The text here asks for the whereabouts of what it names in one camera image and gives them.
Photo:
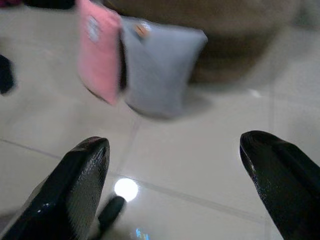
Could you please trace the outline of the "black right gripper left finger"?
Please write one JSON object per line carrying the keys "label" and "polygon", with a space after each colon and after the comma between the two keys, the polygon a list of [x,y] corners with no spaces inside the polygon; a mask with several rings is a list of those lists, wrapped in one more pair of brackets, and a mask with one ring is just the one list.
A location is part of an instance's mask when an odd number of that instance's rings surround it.
{"label": "black right gripper left finger", "polygon": [[68,151],[31,192],[0,234],[2,240],[85,240],[110,162],[107,138],[89,137]]}

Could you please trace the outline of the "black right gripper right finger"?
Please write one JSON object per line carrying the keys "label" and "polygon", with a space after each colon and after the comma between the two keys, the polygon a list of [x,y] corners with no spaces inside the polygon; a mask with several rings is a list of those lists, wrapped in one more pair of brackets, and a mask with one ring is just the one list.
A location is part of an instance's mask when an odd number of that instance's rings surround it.
{"label": "black right gripper right finger", "polygon": [[241,161],[285,240],[320,238],[320,167],[295,144],[252,130],[239,139]]}

